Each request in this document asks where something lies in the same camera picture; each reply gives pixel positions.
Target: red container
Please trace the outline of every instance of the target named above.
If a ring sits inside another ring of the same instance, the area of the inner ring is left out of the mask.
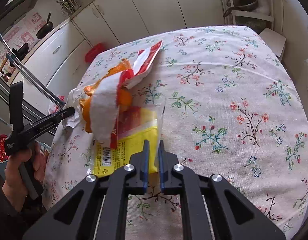
[[[96,44],[88,53],[86,53],[85,62],[92,63],[96,56],[104,51],[106,51],[106,49],[102,43]]]

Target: barcode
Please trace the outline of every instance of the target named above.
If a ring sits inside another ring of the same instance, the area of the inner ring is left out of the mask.
[[[103,158],[102,158],[102,166],[111,166],[111,149],[110,148],[103,148]]]

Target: table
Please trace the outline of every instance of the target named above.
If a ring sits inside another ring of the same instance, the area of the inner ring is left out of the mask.
[[[143,104],[166,97],[165,149],[197,174],[222,174],[291,239],[308,203],[308,123],[287,72],[251,29],[185,29],[103,52],[74,100],[120,59],[133,63],[139,49],[160,40],[151,73],[132,92]],[[57,129],[44,180],[46,207],[86,176],[93,135],[84,125]],[[130,196],[126,239],[182,239],[179,197],[163,196],[158,185]]]

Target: metal screw cap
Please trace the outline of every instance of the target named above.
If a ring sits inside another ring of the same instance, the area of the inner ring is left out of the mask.
[[[174,170],[176,171],[182,171],[184,169],[184,166],[182,164],[175,164]]]
[[[134,169],[134,165],[133,164],[126,164],[124,166],[124,170],[126,171],[132,171]]]
[[[93,174],[86,176],[86,181],[87,182],[93,182],[95,180],[96,180],[96,176],[93,175]]]
[[[219,181],[221,181],[223,179],[223,177],[221,176],[221,175],[219,175],[219,174],[214,174],[213,176],[212,176],[212,180],[213,181],[216,181],[216,182],[219,182]]]

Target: plastic bag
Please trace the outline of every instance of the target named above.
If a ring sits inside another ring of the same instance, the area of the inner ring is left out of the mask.
[[[118,121],[118,147],[110,149],[94,143],[94,160],[90,170],[98,177],[112,174],[117,168],[129,163],[131,155],[143,150],[144,140],[150,142],[149,172],[158,171],[157,151],[161,139],[163,112],[166,98],[160,104],[132,106],[120,115]]]
[[[62,101],[64,101],[65,96],[57,96],[57,97],[61,99]],[[50,101],[49,114],[54,114],[59,110],[61,110],[61,108],[58,105],[54,104],[52,101]]]

